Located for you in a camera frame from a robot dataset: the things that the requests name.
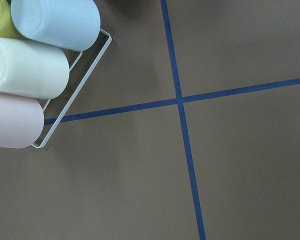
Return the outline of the light blue cup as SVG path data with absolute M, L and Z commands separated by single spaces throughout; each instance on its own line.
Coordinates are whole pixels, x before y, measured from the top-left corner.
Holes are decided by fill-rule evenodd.
M 101 27 L 93 0 L 12 0 L 10 13 L 24 37 L 76 52 L 89 49 Z

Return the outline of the pink cup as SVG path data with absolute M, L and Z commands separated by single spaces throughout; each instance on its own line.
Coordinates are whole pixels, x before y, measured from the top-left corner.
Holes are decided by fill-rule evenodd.
M 44 113 L 36 99 L 0 92 L 0 148 L 26 148 L 43 127 Z

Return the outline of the mint white cup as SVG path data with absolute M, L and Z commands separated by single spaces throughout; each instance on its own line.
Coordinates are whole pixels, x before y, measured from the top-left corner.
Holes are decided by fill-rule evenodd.
M 60 48 L 0 37 L 1 93 L 51 100 L 65 90 L 69 76 L 69 63 Z

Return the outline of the yellow green cup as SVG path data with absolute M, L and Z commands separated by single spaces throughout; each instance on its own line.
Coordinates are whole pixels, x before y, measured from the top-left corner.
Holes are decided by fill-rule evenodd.
M 26 40 L 15 28 L 11 17 L 11 3 L 8 0 L 0 1 L 0 37 Z

